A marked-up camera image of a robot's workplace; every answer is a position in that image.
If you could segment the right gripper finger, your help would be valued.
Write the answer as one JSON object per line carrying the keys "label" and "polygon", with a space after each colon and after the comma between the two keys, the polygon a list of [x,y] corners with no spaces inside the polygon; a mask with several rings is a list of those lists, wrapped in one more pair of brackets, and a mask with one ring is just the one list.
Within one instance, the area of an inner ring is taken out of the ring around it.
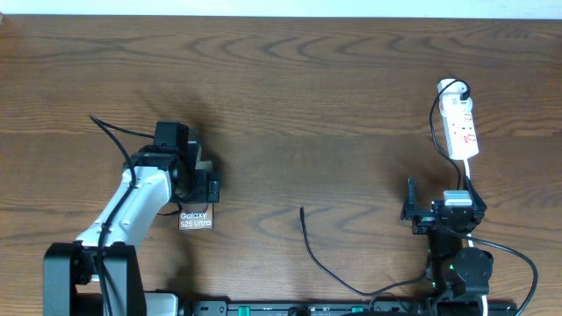
{"label": "right gripper finger", "polygon": [[413,212],[415,209],[416,209],[415,180],[412,177],[409,177],[407,180],[406,210],[408,212]]}
{"label": "right gripper finger", "polygon": [[479,193],[475,190],[471,179],[468,176],[464,177],[463,188],[469,192],[472,199],[472,205],[475,209],[486,209],[486,203],[483,201]]}

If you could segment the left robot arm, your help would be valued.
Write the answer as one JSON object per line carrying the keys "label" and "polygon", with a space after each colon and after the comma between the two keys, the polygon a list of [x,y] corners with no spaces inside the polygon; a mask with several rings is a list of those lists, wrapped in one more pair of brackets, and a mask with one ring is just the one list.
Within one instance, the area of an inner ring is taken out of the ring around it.
{"label": "left robot arm", "polygon": [[43,258],[46,315],[188,315],[179,295],[145,290],[137,253],[165,205],[181,232],[211,230],[220,173],[201,160],[188,126],[159,121],[150,144],[125,154],[115,194],[76,239],[54,243]]}

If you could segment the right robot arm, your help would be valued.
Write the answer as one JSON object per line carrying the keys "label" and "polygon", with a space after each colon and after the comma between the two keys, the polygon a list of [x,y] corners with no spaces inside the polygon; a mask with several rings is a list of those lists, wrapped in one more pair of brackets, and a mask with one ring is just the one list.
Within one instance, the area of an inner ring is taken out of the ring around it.
{"label": "right robot arm", "polygon": [[432,315],[488,315],[489,280],[493,256],[473,246],[472,231],[487,206],[470,179],[461,190],[446,190],[427,210],[417,205],[415,180],[407,180],[407,196],[400,218],[412,223],[412,233],[429,239],[427,278],[435,294],[426,299]]}

